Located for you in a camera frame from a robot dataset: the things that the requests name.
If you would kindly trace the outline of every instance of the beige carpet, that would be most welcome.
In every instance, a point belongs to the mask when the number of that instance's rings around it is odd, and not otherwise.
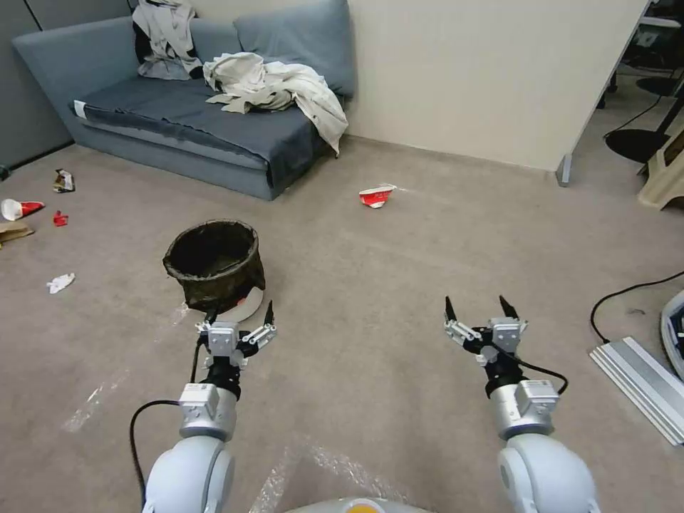
[[[587,356],[598,297],[683,267],[681,211],[641,207],[638,166],[596,139],[611,108],[568,189],[545,172],[360,140],[272,203],[82,147],[26,166],[2,196],[48,206],[28,219],[34,235],[0,251],[0,507],[136,510],[130,415],[178,397],[201,319],[161,258],[183,229],[237,217],[261,237],[280,335],[243,374],[230,511],[250,510],[274,468],[291,477],[288,507],[360,487],[441,512],[511,511],[484,373],[442,332],[445,294],[468,323],[498,314],[498,294],[530,320],[520,354],[570,378],[556,436],[588,463],[605,512],[681,511],[684,450]],[[57,167],[75,193],[52,193]],[[400,189],[363,207],[357,192],[382,182]],[[57,209],[67,227],[51,225]],[[74,283],[50,296],[45,283],[67,272]],[[616,299],[599,323],[658,352],[658,312],[682,285]],[[179,419],[143,414],[145,471]]]

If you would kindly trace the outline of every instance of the white cloth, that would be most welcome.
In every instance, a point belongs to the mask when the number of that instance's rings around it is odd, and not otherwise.
[[[152,55],[138,68],[138,74],[150,78],[188,80],[190,71],[202,65],[188,52],[194,47],[190,20],[195,9],[183,0],[139,0],[133,22],[150,38]]]
[[[264,64],[255,53],[239,52],[224,53],[204,63],[203,71],[209,86],[222,92],[207,102],[225,103],[222,110],[245,113],[251,105],[283,109],[294,100],[339,155],[347,117],[325,79],[309,66],[279,61]]]

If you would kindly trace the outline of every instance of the red paper cup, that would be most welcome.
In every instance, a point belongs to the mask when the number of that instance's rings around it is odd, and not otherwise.
[[[364,205],[368,205],[370,208],[380,208],[385,204],[395,188],[393,185],[383,185],[375,189],[363,190],[358,193],[358,196]]]
[[[3,199],[2,203],[0,203],[2,217],[8,221],[21,219],[29,214],[33,214],[43,207],[45,207],[45,203],[43,202],[18,202],[14,199]]]

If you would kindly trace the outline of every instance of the sofa backrest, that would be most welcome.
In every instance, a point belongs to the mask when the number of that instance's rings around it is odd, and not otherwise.
[[[318,0],[248,14],[233,23],[244,51],[257,53],[266,62],[306,64],[326,79],[333,92],[347,98],[354,95],[356,67],[347,0]]]
[[[203,63],[212,61],[223,53],[242,51],[237,30],[230,22],[194,18],[190,21],[190,33],[197,57]]]

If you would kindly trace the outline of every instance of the plastic stool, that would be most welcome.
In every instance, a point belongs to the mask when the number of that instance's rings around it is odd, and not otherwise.
[[[662,209],[684,196],[684,125],[655,152],[644,170],[648,170],[648,181],[638,195],[644,205]]]

